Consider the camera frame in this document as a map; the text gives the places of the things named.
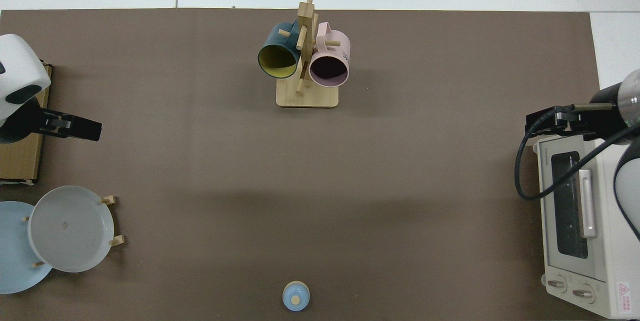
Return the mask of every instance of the warning label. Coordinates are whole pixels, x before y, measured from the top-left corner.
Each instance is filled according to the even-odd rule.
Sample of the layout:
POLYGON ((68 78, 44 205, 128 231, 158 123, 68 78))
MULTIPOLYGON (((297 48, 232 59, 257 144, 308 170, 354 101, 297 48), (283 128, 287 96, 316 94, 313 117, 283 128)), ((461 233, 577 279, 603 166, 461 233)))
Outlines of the warning label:
POLYGON ((631 313, 631 285, 629 282, 617 283, 617 300, 621 314, 631 313))

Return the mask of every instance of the blue lid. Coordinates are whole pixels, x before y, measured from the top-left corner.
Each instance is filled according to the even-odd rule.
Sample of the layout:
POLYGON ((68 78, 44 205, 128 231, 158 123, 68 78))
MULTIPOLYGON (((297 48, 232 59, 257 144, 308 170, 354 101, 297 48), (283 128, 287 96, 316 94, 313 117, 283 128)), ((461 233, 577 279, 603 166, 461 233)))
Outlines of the blue lid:
POLYGON ((291 311, 301 311, 309 305, 309 288, 302 281, 289 282, 282 291, 282 302, 291 311))

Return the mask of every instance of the oven handle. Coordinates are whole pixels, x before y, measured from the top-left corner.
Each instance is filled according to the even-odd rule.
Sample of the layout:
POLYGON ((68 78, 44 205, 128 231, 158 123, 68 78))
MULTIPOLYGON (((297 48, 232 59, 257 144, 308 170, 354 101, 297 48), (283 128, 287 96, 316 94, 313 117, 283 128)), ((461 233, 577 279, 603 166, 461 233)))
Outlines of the oven handle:
POLYGON ((594 217, 594 192, 592 190, 592 171, 579 170, 578 184, 580 186, 580 213, 582 216, 582 237, 593 239, 598 236, 594 217))

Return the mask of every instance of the cardboard box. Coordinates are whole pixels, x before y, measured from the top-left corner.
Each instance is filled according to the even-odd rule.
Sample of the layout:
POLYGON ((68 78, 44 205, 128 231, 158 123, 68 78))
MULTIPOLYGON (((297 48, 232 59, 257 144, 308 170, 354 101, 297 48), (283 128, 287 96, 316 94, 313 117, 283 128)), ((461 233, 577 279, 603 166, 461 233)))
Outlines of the cardboard box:
MULTIPOLYGON (((44 65, 44 68, 51 77, 52 66, 44 65)), ((47 107, 49 89, 36 95, 41 107, 47 107)), ((38 179, 42 137, 39 133, 32 133, 18 142, 0 144, 0 185, 34 184, 38 179)))

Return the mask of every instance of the toaster oven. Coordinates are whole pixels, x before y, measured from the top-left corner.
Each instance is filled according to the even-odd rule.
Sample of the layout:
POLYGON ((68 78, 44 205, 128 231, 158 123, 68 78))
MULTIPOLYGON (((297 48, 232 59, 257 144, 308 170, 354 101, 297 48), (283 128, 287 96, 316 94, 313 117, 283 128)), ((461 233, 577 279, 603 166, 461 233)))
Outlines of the toaster oven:
MULTIPOLYGON (((540 190, 602 141, 550 137, 534 145, 540 190)), ((546 291, 608 319, 640 318, 640 241, 613 190, 625 148, 612 146, 540 200, 546 291)))

